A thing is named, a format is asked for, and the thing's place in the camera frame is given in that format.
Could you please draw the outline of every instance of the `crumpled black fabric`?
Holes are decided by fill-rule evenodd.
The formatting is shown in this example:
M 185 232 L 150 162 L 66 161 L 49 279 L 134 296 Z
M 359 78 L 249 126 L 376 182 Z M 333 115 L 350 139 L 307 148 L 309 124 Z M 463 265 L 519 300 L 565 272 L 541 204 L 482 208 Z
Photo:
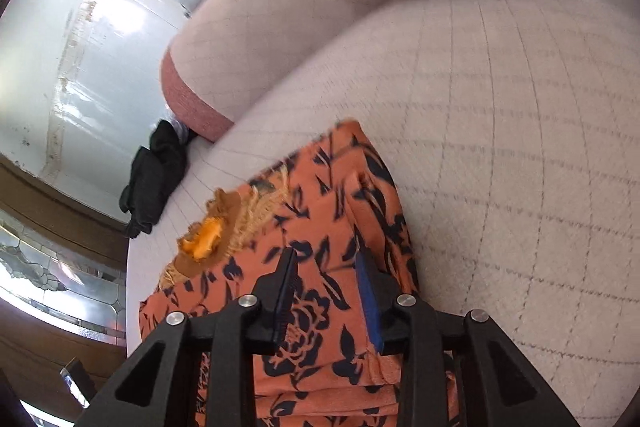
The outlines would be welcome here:
M 126 229 L 129 237 L 151 233 L 186 170 L 186 145 L 180 144 L 174 127 L 161 120 L 151 135 L 149 149 L 138 149 L 131 164 L 129 185 L 120 195 L 120 209 L 131 213 Z

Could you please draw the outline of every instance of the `folded fabric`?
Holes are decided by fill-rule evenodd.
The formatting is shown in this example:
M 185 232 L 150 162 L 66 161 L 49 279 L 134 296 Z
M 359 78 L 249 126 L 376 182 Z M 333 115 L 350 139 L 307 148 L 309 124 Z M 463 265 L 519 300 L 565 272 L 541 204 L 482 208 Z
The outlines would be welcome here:
M 120 209 L 131 213 L 126 229 L 129 237 L 151 233 L 187 168 L 185 146 L 166 120 L 161 120 L 151 135 L 149 147 L 138 149 L 131 164 L 129 185 L 120 195 Z
M 271 197 L 283 189 L 282 200 Z M 245 219 L 245 228 L 254 233 L 244 236 L 241 250 L 214 252 L 197 275 L 141 303 L 142 338 L 173 311 L 209 314 L 249 293 L 258 277 L 273 272 L 283 249 L 291 247 L 299 280 L 286 338 L 275 356 L 254 357 L 258 424 L 395 425 L 401 360 L 382 357 L 376 349 L 380 332 L 367 320 L 372 304 L 359 291 L 356 267 L 361 256 L 372 255 L 378 269 L 392 274 L 405 293 L 417 292 L 417 279 L 393 179 L 359 124 L 338 124 L 237 193 L 241 201 L 276 203 L 266 218 L 251 214 L 255 219 Z M 229 230 L 239 230 L 236 223 L 243 215 L 241 210 L 235 223 L 226 222 Z M 199 425 L 204 425 L 207 392 L 216 392 L 207 390 L 208 372 L 204 357 Z M 454 376 L 448 371 L 442 378 L 455 423 Z

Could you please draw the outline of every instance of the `patterned garment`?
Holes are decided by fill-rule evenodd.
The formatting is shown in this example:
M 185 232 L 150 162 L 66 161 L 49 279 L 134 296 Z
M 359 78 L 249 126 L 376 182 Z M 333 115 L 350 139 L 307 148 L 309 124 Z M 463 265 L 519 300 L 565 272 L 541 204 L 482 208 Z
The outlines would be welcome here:
M 367 329 L 355 269 L 358 256 L 369 252 L 403 292 L 417 292 L 413 250 L 391 175 L 360 125 L 346 121 L 238 193 L 245 196 L 255 187 L 278 190 L 284 182 L 289 197 L 244 250 L 142 302 L 142 339 L 170 312 L 193 317 L 217 312 L 249 293 L 258 277 L 273 272 L 283 248 L 291 247 L 299 280 L 286 338 L 275 356 L 254 357 L 258 425 L 393 427 L 401 359 L 376 352 L 372 339 L 379 332 Z M 199 425 L 204 425 L 208 372 L 204 357 Z M 443 378 L 449 417 L 456 423 L 452 371 Z

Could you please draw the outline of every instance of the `cushion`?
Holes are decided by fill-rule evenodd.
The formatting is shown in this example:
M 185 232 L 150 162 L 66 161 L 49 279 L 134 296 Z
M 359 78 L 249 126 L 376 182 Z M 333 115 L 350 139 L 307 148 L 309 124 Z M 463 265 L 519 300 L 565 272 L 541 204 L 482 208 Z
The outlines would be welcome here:
M 132 242 L 136 299 L 175 239 L 338 118 L 396 181 L 422 295 L 482 308 L 584 427 L 640 384 L 640 0 L 393 0 L 277 84 L 191 168 Z
M 273 85 L 384 0 L 206 0 L 161 68 L 179 120 L 216 140 Z

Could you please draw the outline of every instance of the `silver rivet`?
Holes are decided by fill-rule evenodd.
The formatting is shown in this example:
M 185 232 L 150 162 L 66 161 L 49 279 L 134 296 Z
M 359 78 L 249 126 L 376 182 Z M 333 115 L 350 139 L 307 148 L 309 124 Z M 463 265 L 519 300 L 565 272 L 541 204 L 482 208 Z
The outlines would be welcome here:
M 484 310 L 471 310 L 471 318 L 476 322 L 487 322 L 489 314 Z
M 184 320 L 184 313 L 182 312 L 171 312 L 166 316 L 166 323 L 170 326 L 177 326 L 178 324 L 182 324 Z
M 408 293 L 403 293 L 402 295 L 398 296 L 396 302 L 404 307 L 413 306 L 415 304 L 415 297 L 413 295 L 409 295 Z
M 240 304 L 242 308 L 250 308 L 251 306 L 255 306 L 257 302 L 258 298 L 251 293 L 247 293 L 247 295 L 243 295 L 238 299 L 238 304 Z

